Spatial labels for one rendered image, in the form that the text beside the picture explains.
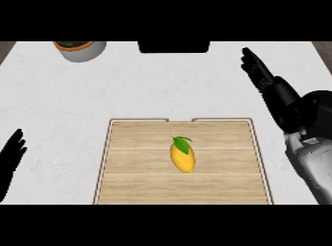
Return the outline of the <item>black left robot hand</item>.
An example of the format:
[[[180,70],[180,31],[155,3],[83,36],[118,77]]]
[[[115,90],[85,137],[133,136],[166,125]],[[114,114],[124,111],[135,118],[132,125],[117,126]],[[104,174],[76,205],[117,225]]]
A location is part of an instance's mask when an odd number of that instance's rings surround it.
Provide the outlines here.
[[[23,130],[17,129],[0,151],[0,203],[5,200],[20,161],[27,151]]]

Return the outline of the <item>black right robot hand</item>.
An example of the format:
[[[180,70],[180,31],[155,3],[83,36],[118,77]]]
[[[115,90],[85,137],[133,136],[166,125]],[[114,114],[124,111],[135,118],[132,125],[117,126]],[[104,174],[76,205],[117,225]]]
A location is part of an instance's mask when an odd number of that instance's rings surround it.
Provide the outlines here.
[[[301,96],[288,81],[275,75],[248,47],[242,48],[242,65],[280,129],[292,134],[303,129],[332,129],[332,91],[314,90]]]

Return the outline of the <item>yellow lemon with green leaf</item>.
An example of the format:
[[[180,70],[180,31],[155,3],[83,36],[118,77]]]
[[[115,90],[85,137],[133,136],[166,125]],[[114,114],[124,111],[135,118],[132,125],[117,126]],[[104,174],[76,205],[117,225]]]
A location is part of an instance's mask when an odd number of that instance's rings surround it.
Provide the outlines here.
[[[192,173],[197,166],[195,152],[189,142],[191,138],[174,136],[170,146],[170,158],[177,169],[185,173]]]

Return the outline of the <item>pale wooden tray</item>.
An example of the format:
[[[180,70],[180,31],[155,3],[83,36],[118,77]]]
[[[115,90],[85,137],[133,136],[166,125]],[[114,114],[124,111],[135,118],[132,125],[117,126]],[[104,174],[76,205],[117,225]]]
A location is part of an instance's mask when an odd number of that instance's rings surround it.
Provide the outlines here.
[[[273,195],[248,118],[110,121],[98,205],[270,205]]]

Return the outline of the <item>grey pot with orange rim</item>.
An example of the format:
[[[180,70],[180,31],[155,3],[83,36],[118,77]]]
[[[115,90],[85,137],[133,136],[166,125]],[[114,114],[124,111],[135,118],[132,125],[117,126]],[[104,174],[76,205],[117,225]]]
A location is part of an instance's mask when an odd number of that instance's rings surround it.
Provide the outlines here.
[[[70,62],[89,62],[102,54],[105,47],[105,41],[89,41],[77,47],[64,47],[55,42],[55,48]]]

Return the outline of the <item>black appliance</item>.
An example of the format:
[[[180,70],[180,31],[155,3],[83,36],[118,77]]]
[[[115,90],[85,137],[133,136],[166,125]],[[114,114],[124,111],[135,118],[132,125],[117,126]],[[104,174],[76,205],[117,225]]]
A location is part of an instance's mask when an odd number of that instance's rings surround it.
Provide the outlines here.
[[[139,41],[139,51],[143,54],[160,53],[205,53],[208,41]]]

